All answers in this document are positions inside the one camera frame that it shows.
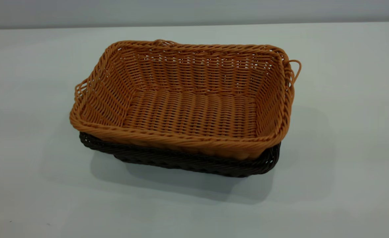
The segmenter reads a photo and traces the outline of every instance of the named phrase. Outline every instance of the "basket handle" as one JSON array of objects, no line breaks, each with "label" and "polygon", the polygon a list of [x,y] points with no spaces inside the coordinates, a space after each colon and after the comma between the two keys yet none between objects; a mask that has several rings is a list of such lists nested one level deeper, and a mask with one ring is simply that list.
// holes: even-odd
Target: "basket handle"
[{"label": "basket handle", "polygon": [[161,39],[157,39],[154,42],[152,42],[152,45],[154,45],[154,46],[169,46],[169,45],[175,45],[175,44],[176,44],[175,42],[161,40]]},{"label": "basket handle", "polygon": [[[289,60],[288,62],[287,62],[287,64],[290,64],[291,62],[296,62],[296,63],[298,63],[299,64],[299,69],[297,70],[297,74],[294,76],[294,77],[292,77],[292,80],[291,80],[291,84],[293,85],[295,82],[296,82],[296,80],[297,80],[297,77],[299,76],[299,74],[300,74],[300,71],[301,71],[301,63],[300,63],[300,61],[298,61],[298,60]],[[291,75],[294,75],[294,71],[291,69],[291,68],[289,68],[289,70],[291,71]]]}]

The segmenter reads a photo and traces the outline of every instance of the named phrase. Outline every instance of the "orange woven basket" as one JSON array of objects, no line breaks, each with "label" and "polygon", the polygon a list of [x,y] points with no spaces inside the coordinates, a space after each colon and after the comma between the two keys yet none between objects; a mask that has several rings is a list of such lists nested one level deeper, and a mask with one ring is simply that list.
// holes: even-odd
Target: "orange woven basket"
[{"label": "orange woven basket", "polygon": [[287,134],[293,61],[271,45],[117,42],[76,86],[69,119],[109,142],[255,159]]}]

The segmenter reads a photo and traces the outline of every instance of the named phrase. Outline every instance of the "table surface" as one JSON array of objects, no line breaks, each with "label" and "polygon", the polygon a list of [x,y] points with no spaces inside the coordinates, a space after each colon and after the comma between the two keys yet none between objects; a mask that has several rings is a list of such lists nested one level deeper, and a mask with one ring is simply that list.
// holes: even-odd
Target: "table surface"
[{"label": "table surface", "polygon": [[[124,164],[69,124],[119,40],[270,44],[298,59],[265,175]],[[389,22],[0,30],[0,237],[389,237]]]}]

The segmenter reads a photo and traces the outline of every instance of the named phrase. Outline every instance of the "basket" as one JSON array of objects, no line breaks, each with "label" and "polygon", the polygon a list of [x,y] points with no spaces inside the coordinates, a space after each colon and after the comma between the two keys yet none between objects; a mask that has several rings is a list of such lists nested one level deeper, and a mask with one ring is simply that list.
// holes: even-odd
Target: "basket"
[{"label": "basket", "polygon": [[255,159],[287,134],[293,61],[270,45],[117,42],[76,86],[70,121],[113,143]]},{"label": "basket", "polygon": [[237,161],[169,149],[111,143],[83,132],[80,132],[80,140],[88,148],[112,154],[126,163],[184,169],[237,178],[264,174],[273,169],[278,161],[280,148],[280,144],[277,144],[266,149],[256,160]]}]

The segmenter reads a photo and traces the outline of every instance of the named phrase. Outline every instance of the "basket bottom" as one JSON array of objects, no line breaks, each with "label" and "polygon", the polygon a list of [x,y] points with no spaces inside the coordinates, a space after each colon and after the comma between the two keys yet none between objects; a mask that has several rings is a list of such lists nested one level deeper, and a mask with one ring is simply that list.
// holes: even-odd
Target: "basket bottom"
[{"label": "basket bottom", "polygon": [[123,125],[188,136],[253,138],[256,110],[251,95],[143,91],[132,99]]},{"label": "basket bottom", "polygon": [[80,139],[86,147],[113,154],[115,158],[126,163],[158,166],[167,169],[183,169],[237,178],[264,174],[273,169],[278,161],[281,145],[278,144],[266,149],[254,161],[237,161],[169,149],[111,143],[83,132],[80,133]]}]

